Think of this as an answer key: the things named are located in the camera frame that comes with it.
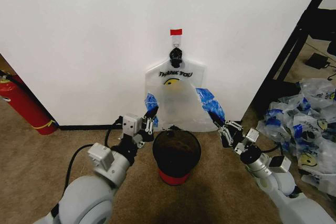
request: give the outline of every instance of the black cable on floor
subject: black cable on floor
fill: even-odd
[[[76,152],[73,154],[71,160],[70,160],[70,163],[69,163],[69,166],[68,166],[68,170],[67,170],[67,176],[65,178],[65,184],[64,184],[64,190],[63,190],[63,194],[65,192],[65,189],[67,189],[68,185],[69,185],[69,180],[70,180],[70,173],[71,173],[71,168],[72,168],[72,164],[74,163],[75,161],[75,158],[77,156],[77,154],[84,148],[86,147],[91,147],[93,146],[93,144],[86,144],[86,145],[83,145],[82,147],[78,148],[76,150]]]
[[[328,80],[328,81],[332,81],[332,80],[333,80],[333,79],[332,79],[333,76],[336,76],[336,73],[332,74],[331,76],[328,76],[327,80]]]
[[[281,144],[278,143],[277,146],[275,146],[274,148],[269,149],[269,150],[264,150],[264,151],[261,151],[261,152],[262,153],[270,153],[270,152],[273,152],[273,151],[277,150],[280,146],[281,146]]]
[[[120,130],[122,129],[122,116],[119,116],[119,118],[111,125],[111,127],[107,130],[104,140],[104,146],[109,147],[108,140],[111,133],[111,130]]]
[[[104,145],[105,145],[106,147],[108,147],[108,148],[110,148],[109,145],[108,145],[108,140],[109,140],[109,136],[110,136],[111,130],[112,130],[112,127],[110,127],[110,128],[107,130],[107,132],[106,132],[106,136],[105,136],[105,140],[104,140]]]

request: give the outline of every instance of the black trash can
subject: black trash can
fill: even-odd
[[[163,181],[180,185],[200,160],[201,146],[189,131],[163,131],[154,140],[153,155]]]

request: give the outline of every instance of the yellow smiley face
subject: yellow smiley face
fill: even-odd
[[[299,158],[298,162],[299,166],[307,165],[307,166],[317,166],[317,162],[315,157],[313,157],[310,153],[308,152],[303,152]]]
[[[166,80],[166,82],[164,83],[165,85],[171,85],[176,83],[177,81],[179,81],[179,79],[177,78],[170,78],[169,80]]]

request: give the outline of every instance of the red fire extinguisher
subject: red fire extinguisher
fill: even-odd
[[[37,101],[22,88],[26,87],[19,76],[11,76],[13,81],[0,79],[0,96],[9,103],[40,134],[47,135],[55,130],[55,121],[48,116]]]

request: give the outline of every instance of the blue plastic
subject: blue plastic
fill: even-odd
[[[214,99],[214,95],[208,89],[196,89],[199,98],[201,99],[202,108],[207,112],[213,112],[224,122],[225,113],[219,102]]]
[[[304,97],[302,103],[300,104],[303,111],[310,109],[311,105],[307,101],[307,99]]]
[[[275,118],[275,116],[279,113],[283,114],[283,111],[280,110],[280,109],[273,109],[273,110],[267,111],[266,116],[269,116],[271,118]]]
[[[299,138],[302,136],[302,125],[298,124],[298,125],[294,125],[294,137],[295,138]]]
[[[281,126],[281,121],[279,119],[276,118],[269,118],[266,121],[266,126],[267,125],[274,125],[274,126]]]
[[[147,111],[151,111],[153,108],[155,108],[158,105],[158,101],[156,100],[154,95],[152,95],[151,93],[148,93],[145,99],[145,105],[146,105]],[[155,116],[153,126],[157,127],[158,123],[159,123],[159,119],[157,116]]]

